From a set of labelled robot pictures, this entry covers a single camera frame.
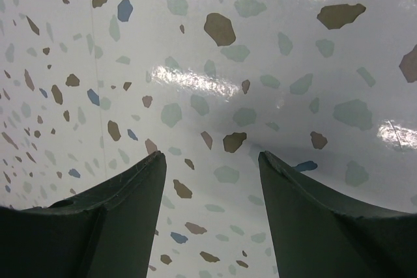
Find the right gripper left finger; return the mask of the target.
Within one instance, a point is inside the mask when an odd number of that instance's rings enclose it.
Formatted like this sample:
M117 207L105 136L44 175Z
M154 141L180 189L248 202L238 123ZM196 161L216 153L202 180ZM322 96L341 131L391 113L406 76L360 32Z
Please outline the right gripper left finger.
M157 151L47 208L2 208L1 276L145 277L166 172Z

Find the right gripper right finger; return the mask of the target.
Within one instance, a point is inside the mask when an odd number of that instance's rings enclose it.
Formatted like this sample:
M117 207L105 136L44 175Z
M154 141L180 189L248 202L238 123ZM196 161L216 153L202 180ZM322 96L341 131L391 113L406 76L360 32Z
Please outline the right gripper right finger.
M415 277L416 215L344 195L258 157L280 277Z

